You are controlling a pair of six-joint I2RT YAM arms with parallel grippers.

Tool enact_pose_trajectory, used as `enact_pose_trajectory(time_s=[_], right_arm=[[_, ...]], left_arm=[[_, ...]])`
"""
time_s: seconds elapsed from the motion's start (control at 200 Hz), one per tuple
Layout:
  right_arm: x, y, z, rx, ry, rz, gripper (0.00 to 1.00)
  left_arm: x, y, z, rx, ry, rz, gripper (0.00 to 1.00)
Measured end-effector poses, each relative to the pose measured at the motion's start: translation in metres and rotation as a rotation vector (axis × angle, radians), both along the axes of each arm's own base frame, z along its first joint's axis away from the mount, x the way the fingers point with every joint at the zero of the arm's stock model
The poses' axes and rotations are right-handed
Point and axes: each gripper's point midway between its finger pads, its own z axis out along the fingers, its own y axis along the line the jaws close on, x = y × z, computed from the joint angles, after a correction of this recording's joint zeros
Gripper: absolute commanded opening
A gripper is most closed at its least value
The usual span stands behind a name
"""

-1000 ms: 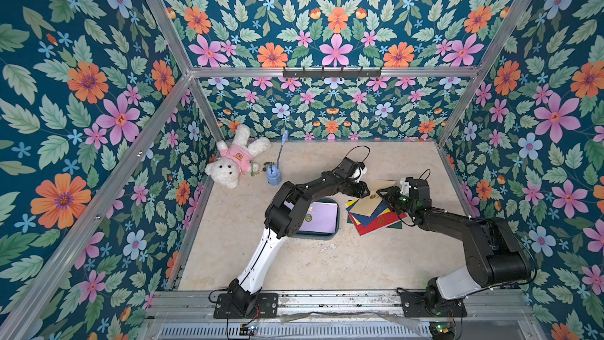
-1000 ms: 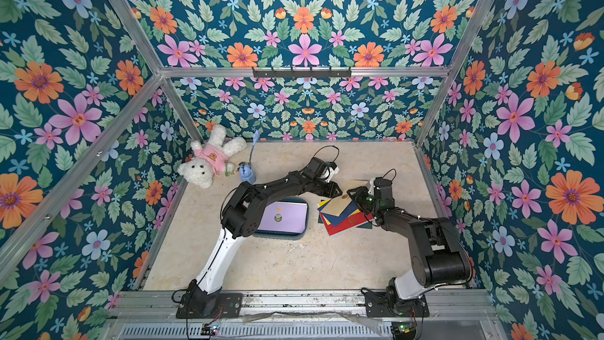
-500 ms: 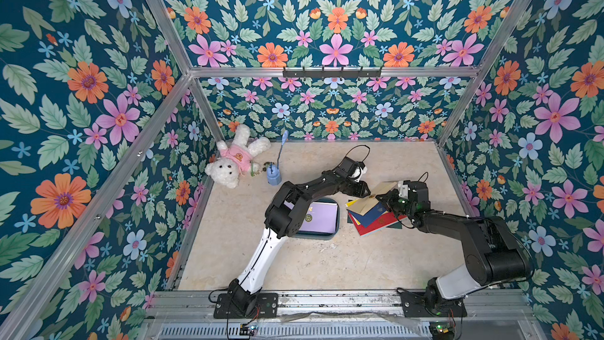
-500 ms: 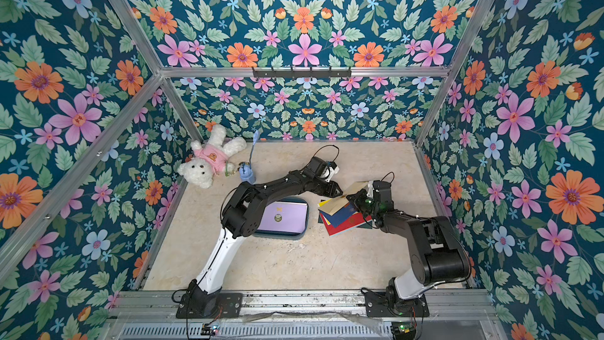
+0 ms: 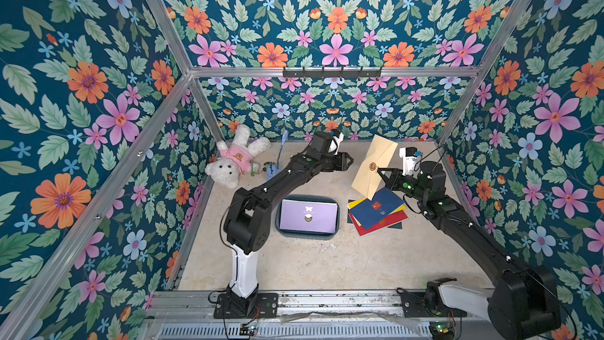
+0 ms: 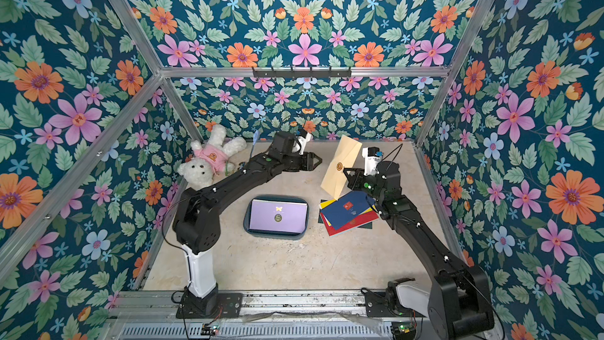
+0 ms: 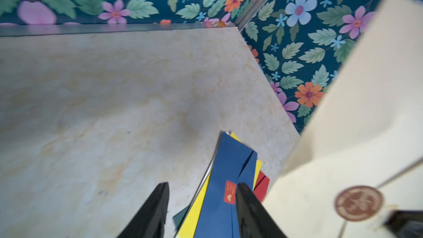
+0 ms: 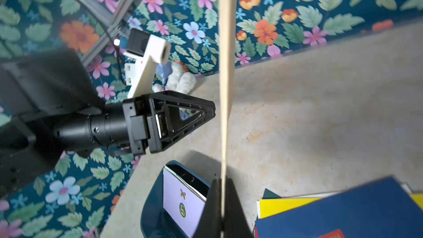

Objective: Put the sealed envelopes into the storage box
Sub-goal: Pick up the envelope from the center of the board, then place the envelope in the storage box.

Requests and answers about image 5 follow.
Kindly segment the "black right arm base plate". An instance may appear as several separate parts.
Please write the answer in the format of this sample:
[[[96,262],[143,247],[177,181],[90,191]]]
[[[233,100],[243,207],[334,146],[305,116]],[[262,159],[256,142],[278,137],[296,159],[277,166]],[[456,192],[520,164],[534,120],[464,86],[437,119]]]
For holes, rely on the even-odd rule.
[[[407,318],[439,317],[439,318],[464,318],[468,314],[460,309],[451,309],[445,306],[432,291],[408,291],[397,288],[400,296],[404,316]]]

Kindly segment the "dark blue envelope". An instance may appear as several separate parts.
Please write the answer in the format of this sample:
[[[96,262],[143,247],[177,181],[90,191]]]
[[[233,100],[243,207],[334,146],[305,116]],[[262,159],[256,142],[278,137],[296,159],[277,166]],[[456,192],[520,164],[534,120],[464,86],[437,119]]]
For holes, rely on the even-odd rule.
[[[349,209],[349,213],[364,229],[369,230],[403,205],[404,200],[399,195],[384,187],[371,200],[366,198]]]

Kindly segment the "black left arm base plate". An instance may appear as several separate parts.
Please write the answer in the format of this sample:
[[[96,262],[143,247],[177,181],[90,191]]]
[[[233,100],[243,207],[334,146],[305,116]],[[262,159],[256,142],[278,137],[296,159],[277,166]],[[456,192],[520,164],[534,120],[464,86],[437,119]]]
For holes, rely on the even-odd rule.
[[[278,312],[279,295],[276,293],[253,293],[241,298],[235,293],[222,293],[217,298],[214,319],[264,319],[275,318]]]

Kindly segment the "cream tan envelope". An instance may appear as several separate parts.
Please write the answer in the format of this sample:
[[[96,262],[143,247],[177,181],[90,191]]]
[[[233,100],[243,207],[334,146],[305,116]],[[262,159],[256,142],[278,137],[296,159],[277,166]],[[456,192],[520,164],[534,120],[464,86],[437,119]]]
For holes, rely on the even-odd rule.
[[[377,171],[379,168],[389,166],[397,148],[397,143],[376,135],[371,141],[365,159],[360,164],[352,188],[363,197],[372,200],[382,181]]]

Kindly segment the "yellow envelope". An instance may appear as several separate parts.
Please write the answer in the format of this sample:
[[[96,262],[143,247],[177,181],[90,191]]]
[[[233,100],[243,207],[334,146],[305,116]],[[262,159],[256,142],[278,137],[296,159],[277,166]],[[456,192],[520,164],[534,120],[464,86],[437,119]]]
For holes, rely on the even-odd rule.
[[[355,201],[351,201],[347,204],[347,208],[348,210],[352,210],[355,209],[357,206],[360,206],[361,204],[363,204],[365,201],[367,201],[366,198],[363,199],[359,199],[359,200],[355,200]],[[405,210],[406,206],[404,203],[401,203],[399,206],[396,207],[396,209],[391,210],[390,212],[388,212],[388,215],[399,212],[401,210]]]

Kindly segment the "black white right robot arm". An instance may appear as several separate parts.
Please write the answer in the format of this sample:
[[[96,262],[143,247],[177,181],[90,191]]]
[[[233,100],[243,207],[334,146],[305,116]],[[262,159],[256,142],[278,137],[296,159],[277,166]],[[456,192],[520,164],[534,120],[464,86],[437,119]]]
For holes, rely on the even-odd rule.
[[[456,241],[489,277],[493,287],[438,280],[432,286],[439,305],[489,321],[502,338],[527,339],[560,328],[561,303],[553,274],[514,258],[465,208],[447,195],[442,164],[427,161],[416,176],[399,168],[378,168],[386,187],[415,199],[421,215]]]

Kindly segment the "lavender envelope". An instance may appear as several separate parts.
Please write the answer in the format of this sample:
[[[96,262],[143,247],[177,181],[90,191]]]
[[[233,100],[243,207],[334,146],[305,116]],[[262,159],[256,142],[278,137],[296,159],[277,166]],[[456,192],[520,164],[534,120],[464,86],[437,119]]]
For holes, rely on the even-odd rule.
[[[281,205],[278,226],[282,231],[332,235],[338,230],[338,213],[335,202],[286,199]]]

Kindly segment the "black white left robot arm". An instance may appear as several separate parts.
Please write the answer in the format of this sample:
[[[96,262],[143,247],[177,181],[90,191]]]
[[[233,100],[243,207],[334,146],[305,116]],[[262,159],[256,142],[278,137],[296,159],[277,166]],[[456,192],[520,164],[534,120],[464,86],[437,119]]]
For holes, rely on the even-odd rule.
[[[233,302],[247,303],[257,296],[257,252],[270,236],[272,214],[282,200],[319,173],[345,172],[352,165],[354,159],[339,151],[343,140],[338,130],[317,132],[275,177],[259,187],[235,192],[223,222],[234,256],[234,279],[227,288]]]

